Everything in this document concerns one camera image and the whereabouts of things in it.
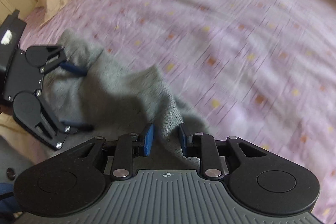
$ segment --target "bed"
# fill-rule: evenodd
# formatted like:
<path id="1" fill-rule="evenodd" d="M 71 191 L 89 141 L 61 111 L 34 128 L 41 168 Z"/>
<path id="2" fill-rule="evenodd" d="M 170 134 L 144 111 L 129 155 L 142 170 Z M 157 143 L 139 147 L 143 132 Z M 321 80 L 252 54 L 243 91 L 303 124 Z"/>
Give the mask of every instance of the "bed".
<path id="1" fill-rule="evenodd" d="M 336 222 L 333 0 L 70 0 L 44 16 L 28 15 L 22 48 L 70 28 L 132 70 L 157 64 L 217 139 L 238 135 L 310 169 L 313 213 Z"/>

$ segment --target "bed sheet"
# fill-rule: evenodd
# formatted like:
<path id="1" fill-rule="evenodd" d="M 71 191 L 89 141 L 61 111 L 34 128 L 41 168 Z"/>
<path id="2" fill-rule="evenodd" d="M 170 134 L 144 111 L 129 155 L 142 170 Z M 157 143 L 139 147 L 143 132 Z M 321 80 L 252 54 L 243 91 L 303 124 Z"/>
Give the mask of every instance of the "bed sheet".
<path id="1" fill-rule="evenodd" d="M 336 7 L 330 0 L 72 0 L 47 25 L 27 18 L 21 47 L 66 28 L 122 64 L 157 64 L 209 122 L 310 169 L 313 213 L 336 222 Z"/>

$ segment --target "screw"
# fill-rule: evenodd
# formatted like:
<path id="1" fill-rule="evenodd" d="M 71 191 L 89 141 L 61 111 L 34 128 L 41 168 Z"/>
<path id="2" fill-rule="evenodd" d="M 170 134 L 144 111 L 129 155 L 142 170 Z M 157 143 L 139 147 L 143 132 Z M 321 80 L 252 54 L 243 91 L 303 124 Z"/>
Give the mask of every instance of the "screw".
<path id="1" fill-rule="evenodd" d="M 117 178 L 124 178 L 129 175 L 129 171 L 126 169 L 115 169 L 112 174 Z"/>
<path id="2" fill-rule="evenodd" d="M 61 149 L 61 148 L 62 148 L 62 145 L 63 145 L 63 144 L 62 144 L 61 142 L 58 142 L 58 143 L 56 144 L 56 148 L 57 148 L 57 149 Z"/>
<path id="3" fill-rule="evenodd" d="M 205 171 L 205 174 L 210 178 L 216 178 L 219 177 L 222 172 L 218 169 L 208 169 Z"/>
<path id="4" fill-rule="evenodd" d="M 16 174 L 15 174 L 15 172 L 12 168 L 8 168 L 7 171 L 6 171 L 6 176 L 9 180 L 13 181 L 13 180 L 15 180 Z"/>

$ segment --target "silver screw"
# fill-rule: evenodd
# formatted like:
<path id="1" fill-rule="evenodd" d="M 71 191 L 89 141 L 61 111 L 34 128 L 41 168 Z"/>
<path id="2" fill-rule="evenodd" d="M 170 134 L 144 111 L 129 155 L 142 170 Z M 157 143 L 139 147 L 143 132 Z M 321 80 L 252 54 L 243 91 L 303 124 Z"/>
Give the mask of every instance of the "silver screw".
<path id="1" fill-rule="evenodd" d="M 129 175 L 129 171 L 126 169 L 115 169 L 112 174 L 117 178 L 124 178 Z"/>
<path id="2" fill-rule="evenodd" d="M 218 169 L 208 169 L 205 171 L 205 174 L 210 178 L 216 178 L 219 177 L 222 172 Z"/>
<path id="3" fill-rule="evenodd" d="M 58 142 L 58 143 L 56 144 L 56 148 L 57 148 L 57 149 L 61 149 L 61 148 L 62 148 L 62 143 L 61 143 L 61 142 Z"/>

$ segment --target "gray ribbed surface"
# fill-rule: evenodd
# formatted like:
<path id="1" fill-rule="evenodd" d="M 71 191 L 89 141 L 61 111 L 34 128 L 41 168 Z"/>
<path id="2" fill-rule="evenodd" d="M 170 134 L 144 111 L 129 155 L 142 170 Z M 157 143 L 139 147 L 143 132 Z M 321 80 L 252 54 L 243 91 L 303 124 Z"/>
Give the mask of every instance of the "gray ribbed surface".
<path id="1" fill-rule="evenodd" d="M 317 224 L 311 214 L 272 218 L 237 204 L 221 182 L 200 178 L 195 170 L 140 170 L 135 178 L 111 185 L 104 198 L 64 218 L 24 214 L 15 224 Z"/>

